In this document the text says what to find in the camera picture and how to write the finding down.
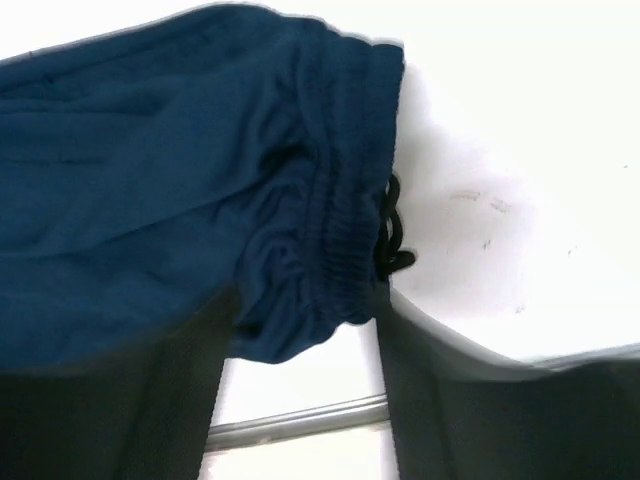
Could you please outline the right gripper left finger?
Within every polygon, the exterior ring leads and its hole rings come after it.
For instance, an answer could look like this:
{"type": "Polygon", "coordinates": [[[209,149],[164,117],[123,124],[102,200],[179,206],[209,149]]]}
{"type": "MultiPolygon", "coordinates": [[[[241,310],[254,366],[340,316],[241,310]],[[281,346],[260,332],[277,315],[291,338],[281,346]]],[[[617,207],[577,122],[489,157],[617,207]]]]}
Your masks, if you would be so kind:
{"type": "Polygon", "coordinates": [[[197,478],[239,310],[226,289],[134,349],[63,374],[2,375],[2,478],[197,478]]]}

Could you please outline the navy blue shorts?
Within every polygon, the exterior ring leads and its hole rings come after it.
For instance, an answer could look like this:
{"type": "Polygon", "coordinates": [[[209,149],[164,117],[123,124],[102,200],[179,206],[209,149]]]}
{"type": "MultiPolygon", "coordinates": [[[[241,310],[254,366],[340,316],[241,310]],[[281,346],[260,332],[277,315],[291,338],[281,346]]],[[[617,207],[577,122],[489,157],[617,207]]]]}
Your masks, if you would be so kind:
{"type": "Polygon", "coordinates": [[[85,363],[237,289],[235,356],[372,315],[411,264],[401,46],[212,5],[1,64],[1,366],[85,363]]]}

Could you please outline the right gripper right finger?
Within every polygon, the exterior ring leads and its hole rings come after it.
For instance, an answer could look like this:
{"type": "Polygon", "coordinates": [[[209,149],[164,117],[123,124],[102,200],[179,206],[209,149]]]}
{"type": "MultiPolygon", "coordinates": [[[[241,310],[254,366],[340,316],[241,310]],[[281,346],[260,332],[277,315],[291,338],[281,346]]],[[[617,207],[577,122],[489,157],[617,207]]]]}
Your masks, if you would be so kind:
{"type": "Polygon", "coordinates": [[[635,479],[639,364],[560,372],[492,365],[372,294],[404,479],[635,479]]]}

